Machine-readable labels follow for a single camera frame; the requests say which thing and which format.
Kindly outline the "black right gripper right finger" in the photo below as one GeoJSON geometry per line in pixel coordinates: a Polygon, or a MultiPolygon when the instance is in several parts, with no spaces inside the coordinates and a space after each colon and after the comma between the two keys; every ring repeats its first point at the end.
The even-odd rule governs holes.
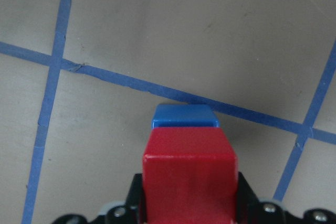
{"type": "Polygon", "coordinates": [[[238,172],[237,223],[256,223],[259,199],[242,172],[238,172]]]}

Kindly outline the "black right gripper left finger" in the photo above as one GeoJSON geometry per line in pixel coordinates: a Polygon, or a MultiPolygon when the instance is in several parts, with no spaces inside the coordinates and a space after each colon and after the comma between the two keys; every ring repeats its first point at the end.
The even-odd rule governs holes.
{"type": "Polygon", "coordinates": [[[130,210],[133,223],[144,223],[144,192],[142,185],[142,174],[133,176],[125,205],[130,210]]]}

